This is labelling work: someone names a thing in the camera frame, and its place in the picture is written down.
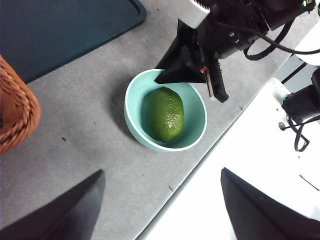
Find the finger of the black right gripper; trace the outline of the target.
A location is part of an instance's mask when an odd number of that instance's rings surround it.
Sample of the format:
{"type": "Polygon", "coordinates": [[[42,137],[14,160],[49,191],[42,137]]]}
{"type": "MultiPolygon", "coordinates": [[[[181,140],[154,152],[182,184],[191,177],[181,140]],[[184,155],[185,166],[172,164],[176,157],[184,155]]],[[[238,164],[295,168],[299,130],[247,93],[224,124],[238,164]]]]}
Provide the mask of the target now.
{"type": "Polygon", "coordinates": [[[168,70],[177,60],[182,60],[185,69],[196,69],[196,55],[199,53],[196,29],[188,26],[181,19],[177,22],[177,33],[173,42],[156,65],[157,69],[168,70]]]}
{"type": "Polygon", "coordinates": [[[205,84],[205,75],[201,72],[202,65],[197,63],[192,51],[183,46],[179,57],[154,80],[158,84],[199,83],[205,84]]]}

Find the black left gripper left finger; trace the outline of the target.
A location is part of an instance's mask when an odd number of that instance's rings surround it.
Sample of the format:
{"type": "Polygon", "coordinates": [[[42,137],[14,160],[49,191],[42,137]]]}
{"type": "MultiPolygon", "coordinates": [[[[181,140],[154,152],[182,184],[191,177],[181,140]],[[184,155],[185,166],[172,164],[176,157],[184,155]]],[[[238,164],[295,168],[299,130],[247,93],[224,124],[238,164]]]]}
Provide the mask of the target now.
{"type": "Polygon", "coordinates": [[[53,201],[6,226],[2,240],[90,240],[106,186],[100,169],[53,201]]]}

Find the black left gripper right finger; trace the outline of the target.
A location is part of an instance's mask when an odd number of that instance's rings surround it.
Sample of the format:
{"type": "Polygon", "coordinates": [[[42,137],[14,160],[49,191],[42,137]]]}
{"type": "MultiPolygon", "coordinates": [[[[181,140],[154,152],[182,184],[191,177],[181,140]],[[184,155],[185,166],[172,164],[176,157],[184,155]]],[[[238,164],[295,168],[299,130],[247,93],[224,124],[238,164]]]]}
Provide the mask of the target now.
{"type": "Polygon", "coordinates": [[[318,240],[320,222],[277,202],[227,168],[220,183],[238,240],[318,240]]]}

